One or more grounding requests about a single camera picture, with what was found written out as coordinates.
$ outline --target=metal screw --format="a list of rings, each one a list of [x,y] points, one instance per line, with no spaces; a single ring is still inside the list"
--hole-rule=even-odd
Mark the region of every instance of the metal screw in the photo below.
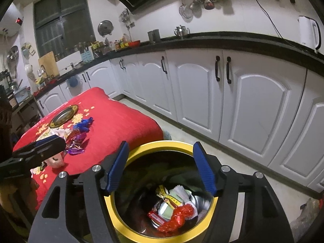
[[[101,166],[100,166],[100,165],[94,165],[94,166],[92,167],[92,170],[93,170],[94,172],[98,172],[98,171],[100,171],[100,169],[101,169]]]
[[[223,165],[222,167],[221,167],[221,170],[223,171],[223,172],[229,172],[230,170],[231,170],[231,168],[229,167],[229,166],[227,166],[227,165]]]
[[[263,178],[263,173],[256,172],[256,173],[255,173],[255,176],[256,176],[257,178]]]
[[[59,173],[59,178],[64,178],[66,176],[66,172],[61,172],[61,173]]]

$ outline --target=red bowl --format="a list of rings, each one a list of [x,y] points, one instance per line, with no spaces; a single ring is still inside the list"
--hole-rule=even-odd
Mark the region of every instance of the red bowl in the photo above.
[[[140,40],[133,41],[133,42],[128,42],[128,45],[129,45],[131,48],[139,47],[140,44],[141,44],[141,41],[140,41]]]

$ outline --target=window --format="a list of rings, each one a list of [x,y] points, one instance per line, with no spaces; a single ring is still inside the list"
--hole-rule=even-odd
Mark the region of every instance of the window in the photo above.
[[[41,0],[34,5],[34,24],[40,57],[68,54],[94,37],[86,0]]]

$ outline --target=red digital display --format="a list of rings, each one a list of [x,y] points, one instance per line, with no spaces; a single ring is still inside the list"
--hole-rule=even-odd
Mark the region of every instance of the red digital display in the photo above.
[[[22,25],[22,20],[18,17],[17,20],[16,20],[16,23],[21,26]]]

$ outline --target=metal teapot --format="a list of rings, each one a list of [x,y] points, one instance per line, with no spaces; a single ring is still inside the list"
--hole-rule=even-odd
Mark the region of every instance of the metal teapot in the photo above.
[[[190,34],[190,30],[188,27],[186,28],[185,26],[180,25],[174,29],[174,34],[183,39],[186,35]]]

